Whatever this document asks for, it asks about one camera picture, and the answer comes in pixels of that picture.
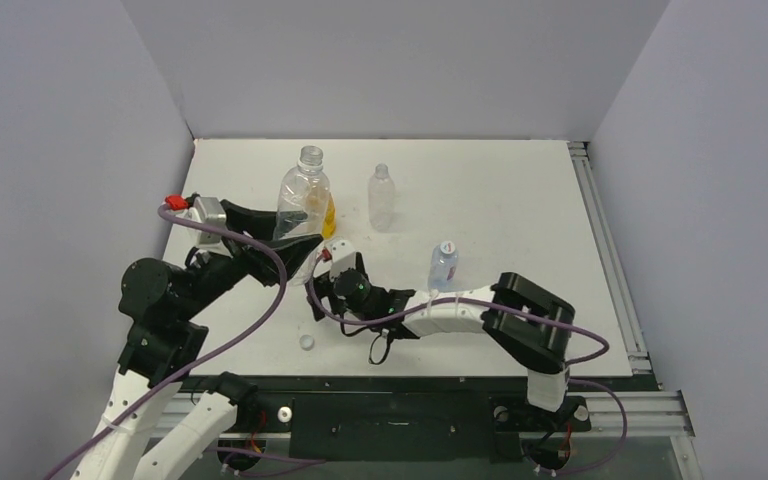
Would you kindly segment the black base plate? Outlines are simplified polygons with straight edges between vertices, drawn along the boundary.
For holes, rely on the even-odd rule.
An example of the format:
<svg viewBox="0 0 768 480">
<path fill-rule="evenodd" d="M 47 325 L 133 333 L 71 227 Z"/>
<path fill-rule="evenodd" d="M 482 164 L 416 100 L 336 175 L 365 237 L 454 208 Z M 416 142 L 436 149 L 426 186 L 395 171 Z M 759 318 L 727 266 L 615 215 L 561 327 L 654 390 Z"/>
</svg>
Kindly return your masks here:
<svg viewBox="0 0 768 480">
<path fill-rule="evenodd" d="M 286 440 L 295 458 L 337 461 L 519 462 L 532 446 L 555 452 L 592 428 L 569 395 L 556 413 L 526 401 L 524 377 L 251 378 L 257 392 L 229 438 Z"/>
</svg>

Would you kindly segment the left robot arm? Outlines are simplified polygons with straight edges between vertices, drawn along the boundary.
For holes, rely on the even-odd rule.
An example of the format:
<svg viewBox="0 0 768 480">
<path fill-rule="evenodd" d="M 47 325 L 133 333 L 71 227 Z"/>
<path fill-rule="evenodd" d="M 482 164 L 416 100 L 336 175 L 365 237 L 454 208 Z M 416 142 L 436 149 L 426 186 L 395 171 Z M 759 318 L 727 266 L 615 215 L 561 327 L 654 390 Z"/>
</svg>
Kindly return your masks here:
<svg viewBox="0 0 768 480">
<path fill-rule="evenodd" d="M 275 239 L 275 212 L 198 194 L 169 196 L 159 213 L 194 230 L 194 247 L 183 265 L 143 258 L 124 272 L 118 308 L 132 324 L 96 431 L 68 458 L 77 479 L 177 479 L 221 433 L 251 427 L 257 389 L 224 372 L 184 419 L 152 441 L 190 371 L 207 361 L 208 328 L 196 316 L 247 278 L 285 291 L 322 241 L 318 233 Z"/>
</svg>

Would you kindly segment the aluminium frame rail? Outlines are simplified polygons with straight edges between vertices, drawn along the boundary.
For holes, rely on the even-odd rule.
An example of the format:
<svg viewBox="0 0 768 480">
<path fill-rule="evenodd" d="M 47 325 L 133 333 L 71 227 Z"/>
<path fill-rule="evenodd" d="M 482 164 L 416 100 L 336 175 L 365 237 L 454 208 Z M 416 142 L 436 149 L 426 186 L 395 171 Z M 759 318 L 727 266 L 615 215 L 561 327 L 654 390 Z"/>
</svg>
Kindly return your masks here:
<svg viewBox="0 0 768 480">
<path fill-rule="evenodd" d="M 628 287 L 624 269 L 602 206 L 588 156 L 588 144 L 569 141 L 567 148 L 578 179 L 597 250 L 607 280 L 632 374 L 652 374 L 650 355 Z"/>
</svg>

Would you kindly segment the yellow juice bottle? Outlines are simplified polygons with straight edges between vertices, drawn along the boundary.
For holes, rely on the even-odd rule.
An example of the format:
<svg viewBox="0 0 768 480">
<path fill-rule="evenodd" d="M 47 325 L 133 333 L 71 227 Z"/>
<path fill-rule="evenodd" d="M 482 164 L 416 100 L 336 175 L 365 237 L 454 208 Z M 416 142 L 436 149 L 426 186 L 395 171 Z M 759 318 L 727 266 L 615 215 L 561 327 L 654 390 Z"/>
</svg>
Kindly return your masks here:
<svg viewBox="0 0 768 480">
<path fill-rule="evenodd" d="M 328 204 L 322 226 L 322 236 L 324 239 L 330 239 L 335 235 L 336 224 L 336 206 L 332 195 L 328 197 Z"/>
</svg>

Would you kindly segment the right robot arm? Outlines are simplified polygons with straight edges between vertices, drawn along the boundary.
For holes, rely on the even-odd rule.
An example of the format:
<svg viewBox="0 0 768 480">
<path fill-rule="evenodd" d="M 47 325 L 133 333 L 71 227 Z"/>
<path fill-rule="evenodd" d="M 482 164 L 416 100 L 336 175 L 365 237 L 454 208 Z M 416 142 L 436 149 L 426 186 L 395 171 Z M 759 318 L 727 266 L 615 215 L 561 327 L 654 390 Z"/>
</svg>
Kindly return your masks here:
<svg viewBox="0 0 768 480">
<path fill-rule="evenodd" d="M 526 369 L 524 413 L 532 424 L 559 425 L 575 414 L 566 350 L 576 310 L 519 274 L 504 272 L 490 286 L 459 292 L 386 289 L 371 283 L 354 253 L 334 260 L 305 289 L 315 320 L 374 332 L 387 346 L 438 334 L 484 335 Z"/>
</svg>

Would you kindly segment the blue white cap tall bottle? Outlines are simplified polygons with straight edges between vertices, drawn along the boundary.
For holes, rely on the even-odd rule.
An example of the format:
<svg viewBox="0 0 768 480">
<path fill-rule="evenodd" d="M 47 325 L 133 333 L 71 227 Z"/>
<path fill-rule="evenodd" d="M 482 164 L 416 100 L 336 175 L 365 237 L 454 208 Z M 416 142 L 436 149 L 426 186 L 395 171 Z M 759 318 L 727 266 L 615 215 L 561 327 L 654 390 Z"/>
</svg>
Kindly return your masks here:
<svg viewBox="0 0 768 480">
<path fill-rule="evenodd" d="M 313 338 L 312 336 L 310 336 L 310 335 L 302 335 L 302 336 L 299 338 L 299 346 L 300 346 L 300 348 L 301 348 L 302 350 L 304 350 L 304 351 L 310 351 L 310 350 L 312 350 L 312 349 L 314 348 L 314 346 L 315 346 L 315 340 L 314 340 L 314 338 Z"/>
</svg>

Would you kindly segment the small clear bottle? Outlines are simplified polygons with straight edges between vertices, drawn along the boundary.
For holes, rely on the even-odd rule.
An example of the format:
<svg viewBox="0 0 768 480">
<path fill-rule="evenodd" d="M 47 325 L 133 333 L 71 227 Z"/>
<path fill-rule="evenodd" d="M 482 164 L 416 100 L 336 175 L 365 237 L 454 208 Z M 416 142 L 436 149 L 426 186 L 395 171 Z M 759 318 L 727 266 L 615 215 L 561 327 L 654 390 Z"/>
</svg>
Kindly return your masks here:
<svg viewBox="0 0 768 480">
<path fill-rule="evenodd" d="M 440 252 L 440 244 L 434 247 L 431 254 L 427 285 L 430 290 L 443 292 L 451 288 L 459 261 L 459 252 L 457 249 L 453 255 L 443 255 Z"/>
</svg>

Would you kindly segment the white red cap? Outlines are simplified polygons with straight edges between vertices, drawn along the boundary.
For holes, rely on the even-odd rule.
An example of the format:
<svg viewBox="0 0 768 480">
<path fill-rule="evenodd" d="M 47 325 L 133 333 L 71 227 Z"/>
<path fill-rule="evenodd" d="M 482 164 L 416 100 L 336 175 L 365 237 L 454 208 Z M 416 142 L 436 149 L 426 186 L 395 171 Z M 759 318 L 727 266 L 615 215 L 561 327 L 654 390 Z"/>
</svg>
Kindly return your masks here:
<svg viewBox="0 0 768 480">
<path fill-rule="evenodd" d="M 439 248 L 443 255 L 453 255 L 457 251 L 456 245 L 453 241 L 444 241 L 439 245 Z"/>
</svg>

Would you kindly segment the tall clear bottle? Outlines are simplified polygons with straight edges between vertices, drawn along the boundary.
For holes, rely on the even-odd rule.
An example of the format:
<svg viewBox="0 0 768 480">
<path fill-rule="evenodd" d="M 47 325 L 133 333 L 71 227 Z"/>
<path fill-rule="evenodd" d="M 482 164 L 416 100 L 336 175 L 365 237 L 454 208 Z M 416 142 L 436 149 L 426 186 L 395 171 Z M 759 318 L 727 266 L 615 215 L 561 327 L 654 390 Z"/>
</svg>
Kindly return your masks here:
<svg viewBox="0 0 768 480">
<path fill-rule="evenodd" d="M 393 220 L 396 186 L 384 163 L 379 163 L 368 181 L 368 216 L 377 231 L 387 230 Z"/>
</svg>

